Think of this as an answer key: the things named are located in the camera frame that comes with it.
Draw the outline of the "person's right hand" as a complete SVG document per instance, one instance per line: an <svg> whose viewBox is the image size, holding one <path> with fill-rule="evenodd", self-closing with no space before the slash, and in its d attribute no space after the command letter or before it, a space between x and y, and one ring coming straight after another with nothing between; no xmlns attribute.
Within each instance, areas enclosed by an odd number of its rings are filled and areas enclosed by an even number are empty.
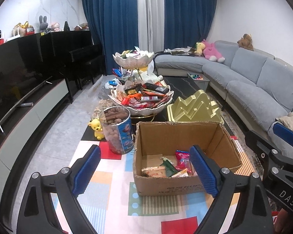
<svg viewBox="0 0 293 234"><path fill-rule="evenodd" d="M274 222L274 234L287 233L292 222L292 216L286 210L281 209Z"/></svg>

